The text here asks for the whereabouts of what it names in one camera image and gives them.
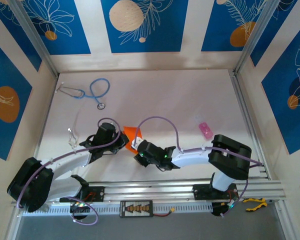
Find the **pliers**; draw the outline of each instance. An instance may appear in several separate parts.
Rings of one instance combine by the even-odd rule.
[[[254,212],[258,209],[260,209],[261,207],[266,207],[268,206],[268,204],[273,204],[275,202],[277,202],[279,200],[272,200],[272,199],[265,199],[265,198],[260,198],[260,199],[257,199],[257,198],[246,198],[244,199],[242,202],[243,203],[246,203],[246,202],[257,202],[257,203],[260,203],[258,206],[254,207],[254,208],[247,208],[245,211],[246,212]]]

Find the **white table surface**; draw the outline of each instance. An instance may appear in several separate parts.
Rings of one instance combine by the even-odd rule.
[[[54,95],[45,126],[38,159],[53,158],[71,151],[68,145],[71,128],[83,142],[96,134],[97,122],[104,117],[117,120],[120,126],[136,127],[150,116],[170,119],[178,128],[180,146],[184,149],[205,143],[195,116],[202,114],[214,134],[223,134],[250,146],[253,143],[246,129],[228,70],[158,70],[97,71],[61,73],[58,85],[83,89],[90,95],[89,85],[97,78],[106,78],[111,87],[99,100],[106,104],[97,109],[94,99],[75,99],[62,92]],[[105,82],[97,82],[95,94],[104,92]],[[141,127],[144,139],[162,148],[175,146],[172,126],[161,119],[151,119]],[[146,181],[210,178],[217,169],[211,164],[192,165],[161,172],[154,165],[143,167],[126,148],[116,155],[104,156],[92,164],[66,173],[78,174],[86,181]],[[257,167],[249,172],[259,177]]]

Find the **pink object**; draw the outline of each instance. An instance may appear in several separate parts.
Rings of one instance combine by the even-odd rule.
[[[214,136],[214,133],[211,131],[210,127],[208,126],[208,124],[206,122],[200,123],[199,129],[201,130],[201,132],[206,140],[209,140]]]

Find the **orange circle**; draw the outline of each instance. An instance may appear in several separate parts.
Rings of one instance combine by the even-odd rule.
[[[0,87],[0,119],[6,123],[13,123],[18,117],[19,110],[20,101],[17,92],[9,86]]]
[[[297,96],[291,95],[288,98],[288,107],[292,110],[296,109],[298,107],[298,97]]]
[[[254,29],[256,23],[254,21],[247,22],[244,25],[237,27],[231,34],[230,44],[233,47],[243,47]]]
[[[57,34],[56,34],[55,32],[53,32],[53,31],[50,31],[50,30],[46,31],[46,32],[44,33],[44,35],[45,35],[45,37],[46,37],[47,39],[49,39],[50,41],[54,41],[54,40],[57,39]]]

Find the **orange cone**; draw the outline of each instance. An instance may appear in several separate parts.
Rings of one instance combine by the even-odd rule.
[[[125,145],[125,148],[134,154],[138,154],[138,151],[131,147],[132,141],[135,139],[135,136],[142,138],[141,130],[139,129],[137,135],[136,135],[136,131],[137,131],[137,128],[133,127],[133,126],[124,126],[123,127],[123,134],[125,134],[129,139],[129,143],[127,145]]]

